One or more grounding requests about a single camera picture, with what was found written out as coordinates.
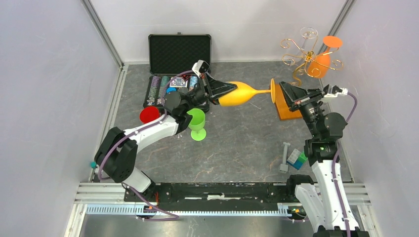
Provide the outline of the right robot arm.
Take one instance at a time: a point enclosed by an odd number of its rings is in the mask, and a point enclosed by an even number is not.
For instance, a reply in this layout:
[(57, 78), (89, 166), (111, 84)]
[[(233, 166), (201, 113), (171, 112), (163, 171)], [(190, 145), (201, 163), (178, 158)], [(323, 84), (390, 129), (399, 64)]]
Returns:
[(323, 99), (349, 95), (357, 98), (346, 88), (327, 85), (323, 89), (304, 89), (287, 82), (280, 83), (286, 105), (291, 112), (300, 111), (311, 138), (305, 141), (307, 157), (316, 180), (314, 185), (308, 175), (292, 175), (287, 180), (286, 197), (299, 201), (309, 219), (315, 237), (367, 237), (356, 221), (344, 191), (340, 172), (340, 146), (338, 140), (352, 115), (325, 114), (321, 108)]

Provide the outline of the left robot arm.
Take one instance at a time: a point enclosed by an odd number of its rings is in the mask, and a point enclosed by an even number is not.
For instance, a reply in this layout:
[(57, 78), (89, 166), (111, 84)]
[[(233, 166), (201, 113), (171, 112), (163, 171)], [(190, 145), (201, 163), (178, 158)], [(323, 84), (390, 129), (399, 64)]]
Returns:
[(192, 121), (188, 114), (191, 109), (205, 101), (218, 105), (221, 97), (237, 88), (231, 82), (221, 82), (204, 73), (193, 90), (166, 94), (162, 99), (165, 112), (157, 119), (132, 129), (111, 128), (94, 157), (98, 179), (124, 183), (136, 189), (137, 196), (143, 201), (150, 201), (155, 196), (155, 187), (151, 185), (152, 180), (136, 168), (137, 154), (163, 138), (184, 131)]

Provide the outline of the yellow plastic wine glass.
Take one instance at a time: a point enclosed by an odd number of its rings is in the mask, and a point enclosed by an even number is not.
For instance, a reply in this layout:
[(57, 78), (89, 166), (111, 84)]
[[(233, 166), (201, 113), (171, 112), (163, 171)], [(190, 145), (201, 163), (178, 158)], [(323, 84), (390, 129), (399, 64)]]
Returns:
[(256, 90), (248, 84), (239, 81), (231, 81), (231, 83), (236, 85), (237, 88), (218, 99), (219, 104), (223, 107), (242, 105), (255, 95), (263, 93), (269, 93), (272, 103), (275, 103), (276, 89), (274, 79), (271, 79), (270, 89), (268, 90)]

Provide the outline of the red plastic wine glass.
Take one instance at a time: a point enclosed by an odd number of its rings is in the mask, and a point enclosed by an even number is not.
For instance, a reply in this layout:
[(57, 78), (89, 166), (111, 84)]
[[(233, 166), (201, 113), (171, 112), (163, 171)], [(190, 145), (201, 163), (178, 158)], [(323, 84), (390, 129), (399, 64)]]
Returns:
[(139, 119), (142, 123), (149, 123), (158, 119), (159, 117), (160, 111), (154, 106), (148, 106), (144, 108), (139, 114)]

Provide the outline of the green plastic wine glass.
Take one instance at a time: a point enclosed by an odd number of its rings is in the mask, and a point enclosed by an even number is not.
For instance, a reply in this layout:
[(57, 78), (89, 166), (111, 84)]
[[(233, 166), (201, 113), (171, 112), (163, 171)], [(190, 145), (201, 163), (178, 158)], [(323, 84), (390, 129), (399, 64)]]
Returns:
[(187, 112), (188, 115), (192, 116), (192, 119), (188, 125), (191, 129), (191, 138), (195, 141), (202, 141), (205, 139), (207, 133), (204, 129), (206, 123), (206, 115), (204, 111), (198, 108), (193, 108)]

